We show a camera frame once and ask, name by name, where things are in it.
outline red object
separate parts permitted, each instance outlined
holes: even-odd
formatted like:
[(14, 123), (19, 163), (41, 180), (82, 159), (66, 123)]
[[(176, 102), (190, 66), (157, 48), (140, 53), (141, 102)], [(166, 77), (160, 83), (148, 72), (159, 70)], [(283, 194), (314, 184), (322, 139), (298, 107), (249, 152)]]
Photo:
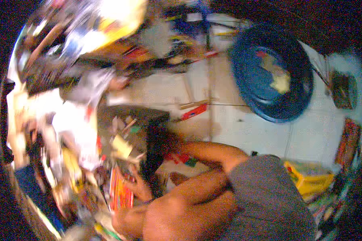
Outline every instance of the red object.
[(165, 160), (172, 160), (174, 161), (175, 164), (178, 163), (186, 163), (189, 160), (189, 155), (188, 154), (173, 154), (173, 153), (168, 153), (164, 155), (164, 159)]
[(86, 116), (84, 117), (84, 119), (89, 122), (90, 121), (90, 116), (91, 114), (93, 113), (93, 110), (91, 107), (87, 107), (87, 110), (86, 110)]
[(192, 118), (198, 114), (204, 113), (205, 111), (207, 111), (208, 105), (207, 104), (202, 104), (199, 107), (186, 112), (185, 114), (182, 115), (182, 117), (180, 119), (178, 119), (179, 121), (183, 121), (183, 120), (187, 120), (189, 118)]
[(144, 55), (148, 52), (146, 49), (134, 48), (130, 52), (126, 53), (126, 57), (129, 59), (136, 59), (137, 57)]
[(210, 52), (205, 53), (206, 58), (212, 58), (212, 57), (216, 57), (216, 56), (218, 56), (217, 51), (210, 51)]
[(256, 56), (260, 57), (260, 58), (264, 58), (265, 56), (267, 56), (267, 53), (265, 53), (263, 51), (257, 51)]

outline green item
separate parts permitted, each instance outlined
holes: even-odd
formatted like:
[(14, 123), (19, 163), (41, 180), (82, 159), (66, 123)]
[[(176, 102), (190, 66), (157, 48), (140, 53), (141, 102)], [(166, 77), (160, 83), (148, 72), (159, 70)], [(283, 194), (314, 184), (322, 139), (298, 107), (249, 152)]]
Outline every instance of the green item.
[(198, 162), (197, 159), (190, 158), (188, 161), (185, 162), (185, 165), (190, 167), (195, 167), (197, 162)]
[(140, 131), (141, 127), (139, 126), (132, 126), (130, 128), (130, 133), (138, 133)]

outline red item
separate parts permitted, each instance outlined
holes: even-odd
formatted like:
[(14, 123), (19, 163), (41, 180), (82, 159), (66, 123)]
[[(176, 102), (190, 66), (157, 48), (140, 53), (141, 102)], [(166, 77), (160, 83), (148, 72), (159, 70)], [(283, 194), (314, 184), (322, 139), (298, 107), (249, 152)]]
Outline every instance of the red item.
[(168, 153), (164, 155), (164, 159), (165, 160), (172, 160), (174, 161), (175, 164), (178, 163), (186, 163), (189, 160), (189, 155), (188, 154), (173, 154), (173, 153)]
[(349, 168), (354, 159), (360, 137), (361, 126), (354, 123), (351, 119), (346, 118), (345, 128), (343, 130), (337, 154), (335, 155), (335, 163), (340, 164), (344, 171)]
[(208, 108), (208, 104), (202, 104), (199, 107), (197, 107), (189, 112), (186, 112), (185, 114), (182, 115), (181, 118), (174, 120), (174, 122), (184, 121), (184, 120), (192, 118), (198, 114), (204, 113), (205, 111), (207, 111), (207, 108)]
[(205, 53), (206, 58), (212, 58), (212, 57), (216, 57), (216, 56), (218, 56), (217, 51), (210, 51), (210, 52)]
[(89, 122), (90, 121), (90, 116), (91, 114), (93, 113), (93, 108), (91, 108), (90, 106), (87, 107), (87, 110), (86, 110), (86, 116), (84, 117), (84, 119)]
[(264, 58), (265, 56), (267, 56), (267, 53), (265, 53), (263, 51), (257, 51), (256, 56), (260, 57), (260, 58)]

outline red tool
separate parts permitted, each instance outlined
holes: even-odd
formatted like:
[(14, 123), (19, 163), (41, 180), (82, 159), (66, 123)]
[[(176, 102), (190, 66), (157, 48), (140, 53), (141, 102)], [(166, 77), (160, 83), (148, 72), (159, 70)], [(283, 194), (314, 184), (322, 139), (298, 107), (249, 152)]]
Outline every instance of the red tool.
[(199, 107), (183, 114), (181, 118), (173, 120), (173, 122), (180, 122), (180, 121), (184, 121), (186, 119), (192, 118), (198, 114), (204, 113), (205, 111), (207, 111), (207, 108), (208, 108), (207, 104), (202, 104)]

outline hand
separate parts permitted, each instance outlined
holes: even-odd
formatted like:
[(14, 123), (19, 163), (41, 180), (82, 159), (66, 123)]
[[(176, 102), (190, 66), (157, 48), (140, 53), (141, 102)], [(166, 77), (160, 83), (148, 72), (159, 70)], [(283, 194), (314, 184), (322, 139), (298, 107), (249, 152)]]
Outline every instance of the hand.
[(153, 195), (152, 192), (150, 191), (150, 187), (146, 184), (146, 182), (142, 179), (142, 177), (140, 177), (138, 175), (138, 171), (135, 168), (134, 165), (131, 165), (132, 167), (132, 175), (135, 178), (135, 182), (130, 182), (126, 179), (124, 179), (121, 170), (119, 169), (119, 167), (116, 168), (116, 172), (119, 175), (119, 177), (121, 178), (121, 181), (125, 184), (125, 186), (130, 189), (134, 195), (144, 201), (150, 201), (153, 199)]

